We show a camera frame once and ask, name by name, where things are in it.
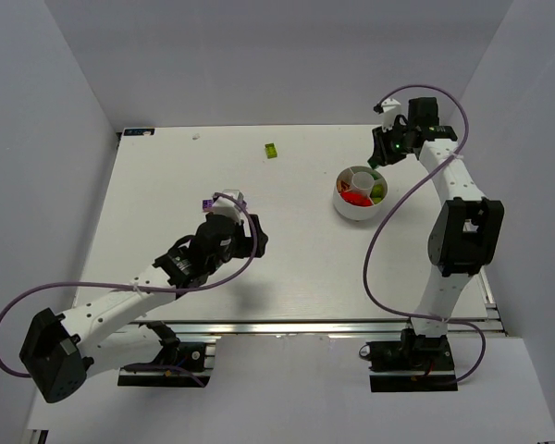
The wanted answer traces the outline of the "yellow lego piece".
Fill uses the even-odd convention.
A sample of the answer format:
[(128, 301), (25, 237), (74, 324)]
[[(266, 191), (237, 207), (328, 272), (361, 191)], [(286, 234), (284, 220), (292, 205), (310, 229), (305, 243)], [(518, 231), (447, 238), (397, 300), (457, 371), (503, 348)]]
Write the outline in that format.
[(383, 185), (382, 184), (375, 185), (370, 193), (370, 199), (372, 200), (373, 204), (380, 203), (384, 197), (385, 197), (385, 189)]

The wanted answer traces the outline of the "orange lego brick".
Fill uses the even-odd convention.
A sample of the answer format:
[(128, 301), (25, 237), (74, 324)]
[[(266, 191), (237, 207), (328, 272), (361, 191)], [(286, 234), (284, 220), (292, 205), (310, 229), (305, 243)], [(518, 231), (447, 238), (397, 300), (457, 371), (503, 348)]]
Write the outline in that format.
[(337, 188), (338, 193), (342, 193), (342, 192), (347, 191), (350, 188), (350, 185), (345, 181), (339, 180), (336, 183), (336, 188)]

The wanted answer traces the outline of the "red lego brick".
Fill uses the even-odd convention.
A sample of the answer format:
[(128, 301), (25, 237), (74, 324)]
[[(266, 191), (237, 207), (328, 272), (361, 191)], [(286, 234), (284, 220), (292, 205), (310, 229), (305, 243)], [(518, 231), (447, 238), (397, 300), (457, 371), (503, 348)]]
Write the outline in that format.
[(364, 196), (355, 191), (345, 191), (340, 196), (346, 203), (354, 206), (369, 207), (373, 204), (369, 196)]

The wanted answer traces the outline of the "yellow-green lego brick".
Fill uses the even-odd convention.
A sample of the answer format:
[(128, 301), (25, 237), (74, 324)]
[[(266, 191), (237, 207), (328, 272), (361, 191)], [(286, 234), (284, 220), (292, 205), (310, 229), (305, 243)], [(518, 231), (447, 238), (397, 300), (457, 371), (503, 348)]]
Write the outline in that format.
[(268, 159), (274, 159), (278, 157), (278, 151), (274, 143), (267, 143), (265, 145), (265, 155)]

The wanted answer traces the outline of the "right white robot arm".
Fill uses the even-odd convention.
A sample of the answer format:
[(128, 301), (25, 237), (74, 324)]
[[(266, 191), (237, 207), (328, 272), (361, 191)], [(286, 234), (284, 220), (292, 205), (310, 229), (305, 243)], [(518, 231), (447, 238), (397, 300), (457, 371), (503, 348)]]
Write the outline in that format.
[(440, 123), (436, 98), (410, 100), (406, 115), (393, 100), (377, 105), (376, 111), (384, 118), (373, 130), (369, 166), (391, 166), (414, 155), (435, 187), (440, 212), (427, 241), (432, 268), (421, 301), (399, 340), (370, 344), (372, 367), (377, 372), (428, 372), (450, 357), (448, 322), (463, 289), (493, 259), (504, 206), (475, 185), (459, 157), (454, 129)]

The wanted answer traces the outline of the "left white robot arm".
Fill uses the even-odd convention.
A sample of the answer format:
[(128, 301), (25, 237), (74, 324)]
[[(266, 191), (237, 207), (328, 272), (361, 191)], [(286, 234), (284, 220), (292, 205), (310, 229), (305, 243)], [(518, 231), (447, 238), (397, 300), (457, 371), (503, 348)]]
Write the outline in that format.
[(128, 367), (139, 372), (200, 371), (191, 356), (201, 346), (182, 345), (162, 321), (124, 327), (153, 309), (204, 286), (233, 258), (260, 258), (268, 242), (257, 215), (251, 231), (239, 218), (209, 214), (193, 235), (173, 244), (135, 277), (127, 290), (55, 314), (36, 314), (19, 358), (48, 403), (71, 396), (91, 376)]

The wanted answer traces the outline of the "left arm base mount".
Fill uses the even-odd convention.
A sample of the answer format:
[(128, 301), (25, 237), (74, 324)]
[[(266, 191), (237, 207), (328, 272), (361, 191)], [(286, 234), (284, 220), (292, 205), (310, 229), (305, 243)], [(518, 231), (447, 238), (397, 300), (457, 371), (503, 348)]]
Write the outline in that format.
[(119, 387), (203, 389), (215, 366), (216, 346), (206, 342), (181, 342), (160, 352), (148, 364), (131, 364), (119, 371)]

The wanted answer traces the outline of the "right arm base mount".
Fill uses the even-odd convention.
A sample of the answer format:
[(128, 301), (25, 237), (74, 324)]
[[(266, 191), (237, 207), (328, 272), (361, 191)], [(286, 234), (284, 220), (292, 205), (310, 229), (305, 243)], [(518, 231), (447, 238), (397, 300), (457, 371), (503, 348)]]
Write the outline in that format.
[(401, 340), (366, 342), (359, 357), (369, 363), (373, 393), (452, 392), (458, 390), (450, 345), (438, 350), (405, 347)]

